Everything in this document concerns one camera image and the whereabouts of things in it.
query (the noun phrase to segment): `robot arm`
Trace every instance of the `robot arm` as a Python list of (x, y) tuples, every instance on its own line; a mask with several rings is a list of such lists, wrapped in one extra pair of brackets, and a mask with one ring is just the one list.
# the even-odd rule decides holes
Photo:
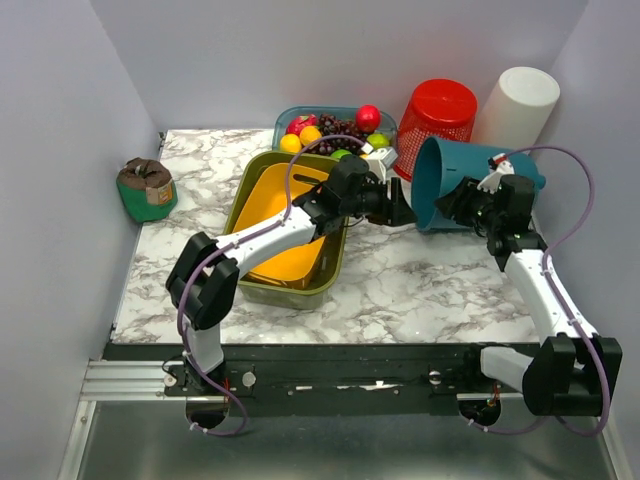
[[(192, 328), (186, 334), (192, 357), (205, 373), (213, 372), (224, 360), (220, 322), (233, 305), (238, 280), (247, 272), (285, 250), (338, 231), (347, 217), (364, 216), (371, 223), (387, 226), (416, 221), (402, 194), (400, 179), (384, 181), (386, 167), (394, 154), (393, 149), (379, 149), (367, 161), (345, 155), (326, 181), (294, 199), (286, 220), (283, 211), (251, 228), (215, 240), (203, 232), (191, 237), (166, 282), (176, 307), (196, 267), (215, 250), (233, 245), (213, 260), (210, 273), (203, 271), (198, 275), (188, 292), (185, 315)], [(257, 234), (278, 221), (279, 227)]]
[[(446, 218), (484, 232), (489, 252), (530, 309), (541, 349), (528, 357), (512, 348), (485, 347), (481, 371), (522, 392), (535, 415), (597, 416), (602, 394), (594, 362), (545, 276), (547, 246), (529, 227), (534, 184), (515, 175), (507, 160), (496, 164), (492, 159), (489, 165), (493, 171), (485, 179), (464, 178), (454, 191), (436, 200), (436, 207)], [(622, 358), (620, 345), (597, 334), (569, 297), (551, 258), (547, 260), (551, 280), (598, 351), (613, 394)]]

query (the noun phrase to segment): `red apple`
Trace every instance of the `red apple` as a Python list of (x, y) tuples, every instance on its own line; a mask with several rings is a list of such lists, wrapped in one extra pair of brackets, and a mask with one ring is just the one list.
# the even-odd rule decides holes
[(287, 127), (287, 133), (293, 133), (294, 135), (300, 135), (300, 132), (304, 127), (315, 126), (318, 124), (318, 117), (314, 114), (300, 115), (299, 117), (291, 120), (291, 123)]
[(356, 112), (356, 125), (364, 133), (373, 133), (380, 126), (380, 110), (373, 105), (363, 105)]

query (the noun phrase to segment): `white marble surface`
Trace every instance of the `white marble surface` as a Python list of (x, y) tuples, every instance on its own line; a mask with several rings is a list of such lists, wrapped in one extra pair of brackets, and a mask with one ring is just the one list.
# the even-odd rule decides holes
[[(142, 228), (113, 340), (177, 343), (164, 282), (187, 239), (222, 232), (244, 166), (272, 130), (170, 131), (162, 162), (179, 202)], [(247, 302), (240, 291), (222, 322), (226, 343), (536, 341), (515, 288), (471, 233), (423, 235), (366, 222), (349, 231), (330, 300), (315, 311)]]

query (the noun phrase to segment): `yellow bowl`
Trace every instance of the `yellow bowl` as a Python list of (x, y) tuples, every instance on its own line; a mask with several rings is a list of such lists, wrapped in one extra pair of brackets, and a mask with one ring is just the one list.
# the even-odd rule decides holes
[[(286, 172), (286, 163), (278, 163), (265, 169), (240, 212), (233, 227), (234, 233), (273, 217), (287, 206), (284, 190)], [(289, 174), (291, 198), (295, 199), (308, 192), (313, 185), (326, 180), (328, 176), (320, 170), (293, 165)], [(307, 245), (282, 252), (255, 267), (247, 274), (247, 278), (267, 285), (306, 288), (317, 267), (324, 241), (325, 237), (321, 237)]]

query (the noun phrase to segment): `red mesh basket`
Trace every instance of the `red mesh basket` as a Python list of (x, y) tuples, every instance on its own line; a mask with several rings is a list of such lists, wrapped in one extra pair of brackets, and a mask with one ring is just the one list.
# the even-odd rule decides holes
[(396, 173), (411, 181), (418, 151), (432, 135), (468, 142), (477, 109), (473, 92), (458, 82), (437, 78), (421, 83), (398, 128)]

